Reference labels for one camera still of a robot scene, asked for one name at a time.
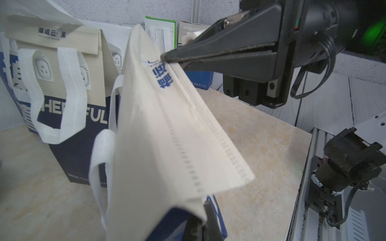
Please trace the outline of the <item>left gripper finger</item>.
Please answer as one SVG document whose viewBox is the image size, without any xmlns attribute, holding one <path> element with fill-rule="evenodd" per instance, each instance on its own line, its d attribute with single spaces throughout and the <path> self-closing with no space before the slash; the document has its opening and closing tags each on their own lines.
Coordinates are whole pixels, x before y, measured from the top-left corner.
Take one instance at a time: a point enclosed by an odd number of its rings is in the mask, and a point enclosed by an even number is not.
<svg viewBox="0 0 386 241">
<path fill-rule="evenodd" d="M 190 215 L 184 231 L 184 241 L 223 241 L 214 210 L 210 201 L 204 202 L 207 221 L 204 224 L 199 218 Z"/>
</svg>

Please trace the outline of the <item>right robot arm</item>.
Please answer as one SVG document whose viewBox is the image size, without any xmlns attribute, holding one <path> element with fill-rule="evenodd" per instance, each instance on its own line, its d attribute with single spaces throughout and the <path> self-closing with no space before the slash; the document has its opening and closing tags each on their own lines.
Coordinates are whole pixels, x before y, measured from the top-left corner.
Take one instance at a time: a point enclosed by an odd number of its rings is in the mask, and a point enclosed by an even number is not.
<svg viewBox="0 0 386 241">
<path fill-rule="evenodd" d="M 385 1 L 241 1 L 240 12 L 218 20 L 191 43 L 161 60 L 188 71 L 224 75 L 224 92 L 253 106 L 275 109 L 298 93 L 307 73 L 332 74 L 336 57 L 386 60 Z M 353 197 L 368 187 L 386 162 L 382 131 L 344 129 L 313 157 L 306 203 L 339 227 Z"/>
</svg>

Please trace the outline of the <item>green white bag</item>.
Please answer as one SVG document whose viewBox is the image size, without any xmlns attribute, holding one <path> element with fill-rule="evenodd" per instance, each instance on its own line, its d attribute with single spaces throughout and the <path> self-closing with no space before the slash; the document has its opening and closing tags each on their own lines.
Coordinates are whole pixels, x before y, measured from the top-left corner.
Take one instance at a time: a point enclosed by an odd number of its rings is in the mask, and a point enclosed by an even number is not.
<svg viewBox="0 0 386 241">
<path fill-rule="evenodd" d="M 145 31 L 158 47 L 161 54 L 177 48 L 177 22 L 175 20 L 146 16 L 144 24 Z"/>
</svg>

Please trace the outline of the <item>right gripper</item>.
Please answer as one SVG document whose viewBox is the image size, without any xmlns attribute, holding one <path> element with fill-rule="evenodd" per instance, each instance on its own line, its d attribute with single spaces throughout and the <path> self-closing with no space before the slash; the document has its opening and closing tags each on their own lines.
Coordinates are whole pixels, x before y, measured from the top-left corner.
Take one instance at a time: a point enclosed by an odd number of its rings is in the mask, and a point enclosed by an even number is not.
<svg viewBox="0 0 386 241">
<path fill-rule="evenodd" d="M 319 85 L 326 82 L 336 55 L 348 46 L 358 26 L 358 1 L 304 1 L 301 6 L 301 18 L 292 33 L 279 41 L 276 53 L 241 52 L 276 44 L 282 15 L 279 3 L 221 19 L 191 43 L 162 54 L 161 60 L 181 62 L 186 71 L 222 73 L 227 96 L 253 106 L 279 108 L 288 97 L 311 94 L 297 94 L 307 72 L 324 72 Z M 274 69 L 278 77 L 273 77 Z"/>
</svg>

